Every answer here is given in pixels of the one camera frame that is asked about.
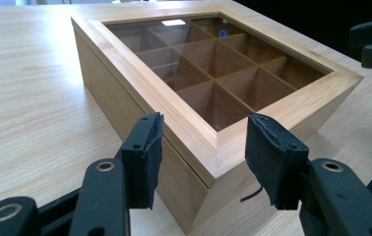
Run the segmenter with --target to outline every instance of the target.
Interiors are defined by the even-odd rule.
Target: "box side panel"
[[[340,105],[355,89],[355,86],[356,84],[340,93],[334,99],[330,100],[327,104],[308,116],[305,120],[292,127],[289,131],[303,142],[308,140],[328,121],[333,113],[340,107]]]
[[[189,233],[208,189],[167,139],[163,139],[163,161],[156,188],[185,233]]]
[[[122,88],[94,52],[75,31],[83,79],[101,110],[125,140],[137,120],[146,113]],[[190,230],[208,188],[164,137],[163,159],[156,191],[181,228]]]

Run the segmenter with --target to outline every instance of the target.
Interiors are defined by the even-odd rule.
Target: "wooden table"
[[[43,206],[79,188],[92,162],[118,151],[121,140],[84,87],[70,16],[124,11],[125,4],[146,3],[0,7],[0,200],[29,196]],[[153,4],[179,8],[188,3]],[[264,16],[252,17],[364,76],[305,144],[311,159],[340,160],[367,184],[372,179],[372,70]],[[303,234],[296,211],[277,211],[269,203],[255,208],[254,201],[228,204],[191,235]],[[238,221],[239,215],[248,220]],[[131,219],[132,235],[184,235],[158,196],[153,210],[131,210]]]

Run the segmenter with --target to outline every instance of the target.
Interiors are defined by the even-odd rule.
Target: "wooden frame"
[[[157,192],[186,233],[230,201],[237,200],[240,197],[237,194],[256,181],[244,160],[247,119],[217,131],[189,105],[193,101],[187,103],[196,97],[196,94],[188,95],[193,91],[184,89],[176,93],[145,63],[147,53],[136,55],[107,26],[172,17],[232,19],[279,53],[290,55],[325,75],[292,93],[284,88],[285,98],[258,110],[277,119],[302,141],[327,121],[362,79],[263,28],[248,17],[256,13],[232,1],[135,3],[124,7],[124,11],[111,16],[72,18],[84,82],[122,140],[144,114],[159,111],[164,115],[163,163]],[[231,90],[239,89],[227,77],[219,83]],[[240,91],[235,96],[246,99]]]

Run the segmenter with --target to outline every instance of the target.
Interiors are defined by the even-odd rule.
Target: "black clamp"
[[[153,208],[163,116],[140,118],[114,158],[92,163],[82,187],[45,206],[0,201],[0,236],[130,235],[130,208]]]

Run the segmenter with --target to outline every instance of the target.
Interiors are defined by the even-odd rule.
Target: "metal ring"
[[[324,161],[324,162],[321,163],[321,165],[322,165],[322,167],[324,167],[325,169],[327,169],[329,171],[343,172],[342,166],[340,166],[339,164],[337,164],[335,162]]]
[[[7,219],[15,216],[23,208],[23,206],[21,204],[8,204],[8,205],[4,205],[4,206],[0,207],[0,212],[2,210],[6,209],[6,208],[9,208],[9,207],[12,207],[14,210],[12,212],[9,212],[5,216],[0,216],[0,221],[4,221],[4,220],[7,220]]]
[[[96,170],[97,171],[100,171],[100,172],[106,172],[106,171],[109,171],[111,169],[113,169],[113,167],[115,167],[115,164],[113,162],[110,162],[110,161],[105,161],[105,162],[102,162],[102,163],[99,163],[97,166],[96,166]]]

